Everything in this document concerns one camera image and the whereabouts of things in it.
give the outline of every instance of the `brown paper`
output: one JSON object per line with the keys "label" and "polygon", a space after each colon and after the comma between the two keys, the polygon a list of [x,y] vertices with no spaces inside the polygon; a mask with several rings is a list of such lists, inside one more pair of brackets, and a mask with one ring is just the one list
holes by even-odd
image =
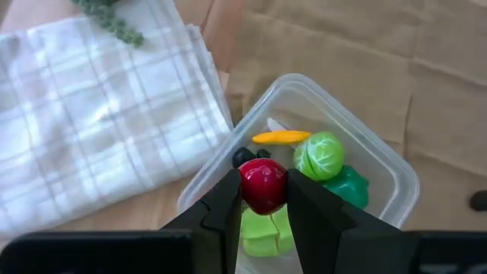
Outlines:
{"label": "brown paper", "polygon": [[228,100],[237,122],[278,76],[328,90],[419,176],[406,229],[487,229],[487,7],[467,0],[250,0]]}

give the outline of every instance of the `brown surface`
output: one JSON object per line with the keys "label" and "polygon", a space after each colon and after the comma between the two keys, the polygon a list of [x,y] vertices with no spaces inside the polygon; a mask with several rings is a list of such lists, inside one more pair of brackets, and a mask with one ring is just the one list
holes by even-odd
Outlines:
{"label": "brown surface", "polygon": [[317,81],[415,168],[406,228],[487,229],[485,0],[249,0],[228,82],[233,118],[279,75]]}
{"label": "brown surface", "polygon": [[[208,49],[212,52],[222,84],[228,79],[237,23],[243,0],[176,0],[183,20],[202,28]],[[11,0],[0,1],[4,14],[0,33],[27,29],[71,17],[78,9],[70,0]],[[100,210],[92,215],[58,227],[58,230],[124,230],[156,229],[176,214],[176,201],[191,180],[160,187],[150,193],[135,196]]]}

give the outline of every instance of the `plant sprig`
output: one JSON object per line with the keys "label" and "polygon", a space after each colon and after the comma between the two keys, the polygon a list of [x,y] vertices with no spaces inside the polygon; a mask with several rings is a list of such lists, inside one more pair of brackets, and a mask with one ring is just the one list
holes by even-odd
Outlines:
{"label": "plant sprig", "polygon": [[118,0],[72,0],[83,13],[93,18],[103,29],[121,41],[138,48],[144,44],[142,33],[127,27],[123,19],[116,18],[113,4]]}

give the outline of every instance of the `black object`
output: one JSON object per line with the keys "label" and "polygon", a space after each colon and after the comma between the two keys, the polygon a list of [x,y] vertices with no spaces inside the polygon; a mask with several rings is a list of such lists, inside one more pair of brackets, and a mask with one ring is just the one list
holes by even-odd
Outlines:
{"label": "black object", "polygon": [[258,158],[271,158],[271,153],[264,148],[259,149],[256,154]]}
{"label": "black object", "polygon": [[470,197],[470,208],[477,211],[487,211],[487,190],[480,190]]}
{"label": "black object", "polygon": [[[240,203],[231,170],[160,231],[28,234],[4,249],[0,273],[234,274]],[[402,232],[297,170],[288,214],[304,274],[487,272],[487,233]]]}
{"label": "black object", "polygon": [[255,158],[256,156],[254,153],[252,153],[248,148],[242,147],[237,149],[237,151],[234,153],[234,156],[231,160],[234,168],[239,168],[239,166],[245,164],[245,162],[248,162]]}

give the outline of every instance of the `dark green toy vegetable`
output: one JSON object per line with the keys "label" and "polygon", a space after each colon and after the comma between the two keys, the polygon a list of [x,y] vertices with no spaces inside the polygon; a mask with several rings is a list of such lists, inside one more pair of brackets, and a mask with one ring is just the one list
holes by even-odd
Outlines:
{"label": "dark green toy vegetable", "polygon": [[271,153],[265,150],[264,148],[259,149],[256,155],[258,158],[271,158]]}
{"label": "dark green toy vegetable", "polygon": [[92,17],[102,28],[111,32],[121,41],[140,47],[144,43],[144,36],[126,26],[122,19],[115,18],[113,4],[118,0],[72,0],[79,5],[86,15]]}
{"label": "dark green toy vegetable", "polygon": [[360,209],[368,205],[369,182],[351,166],[344,165],[336,176],[321,183],[329,191]]}
{"label": "dark green toy vegetable", "polygon": [[255,154],[252,153],[248,148],[241,147],[234,153],[231,161],[234,168],[239,168],[242,164],[245,164],[255,158]]}

